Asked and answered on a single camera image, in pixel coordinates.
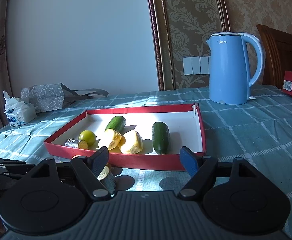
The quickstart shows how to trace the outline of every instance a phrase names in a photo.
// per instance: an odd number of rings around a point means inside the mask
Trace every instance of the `blue electric kettle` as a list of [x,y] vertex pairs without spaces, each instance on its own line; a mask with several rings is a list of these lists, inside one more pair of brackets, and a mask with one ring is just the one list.
[[[257,70],[250,78],[247,51],[250,43],[257,53]],[[259,39],[248,33],[215,33],[207,40],[210,47],[209,98],[212,101],[241,105],[250,96],[250,87],[264,68],[264,53]]]

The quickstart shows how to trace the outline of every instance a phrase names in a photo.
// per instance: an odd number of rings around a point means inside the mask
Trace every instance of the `cut fruit piece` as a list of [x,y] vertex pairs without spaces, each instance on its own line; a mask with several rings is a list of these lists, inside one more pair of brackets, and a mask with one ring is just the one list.
[[136,154],[143,149],[143,139],[138,132],[131,130],[122,136],[118,147],[122,153]]
[[122,135],[119,132],[113,129],[107,129],[98,142],[98,147],[100,148],[106,146],[108,150],[111,150],[118,145],[121,138]]

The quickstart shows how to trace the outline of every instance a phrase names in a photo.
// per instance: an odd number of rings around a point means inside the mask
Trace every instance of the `blue checkered tablecloth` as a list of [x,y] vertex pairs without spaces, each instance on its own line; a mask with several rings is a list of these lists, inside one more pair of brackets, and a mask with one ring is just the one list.
[[[292,97],[273,86],[252,89],[256,100],[230,106],[209,100],[209,89],[181,89],[83,100],[62,110],[40,114],[27,125],[0,129],[0,158],[37,164],[49,156],[43,141],[86,109],[187,104],[198,102],[204,121],[207,154],[220,161],[247,159],[290,199],[284,227],[292,237]],[[189,180],[186,172],[114,170],[118,189],[174,190]],[[225,182],[221,178],[217,183]]]

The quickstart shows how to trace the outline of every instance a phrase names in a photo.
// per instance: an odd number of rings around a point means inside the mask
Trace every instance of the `green cucumber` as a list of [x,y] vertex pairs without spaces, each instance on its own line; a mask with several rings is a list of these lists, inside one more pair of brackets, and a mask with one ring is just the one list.
[[110,120],[105,130],[113,129],[120,133],[125,127],[125,125],[126,125],[126,119],[121,115],[117,115],[113,119]]
[[152,129],[153,148],[157,154],[167,154],[170,135],[167,124],[155,122]]

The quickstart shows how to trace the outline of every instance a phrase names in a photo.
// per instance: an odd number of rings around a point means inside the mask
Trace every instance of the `barcode label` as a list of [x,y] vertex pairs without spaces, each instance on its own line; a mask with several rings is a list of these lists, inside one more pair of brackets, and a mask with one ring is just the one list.
[[284,85],[282,86],[282,88],[291,92],[291,90],[292,90],[292,81],[284,80]]

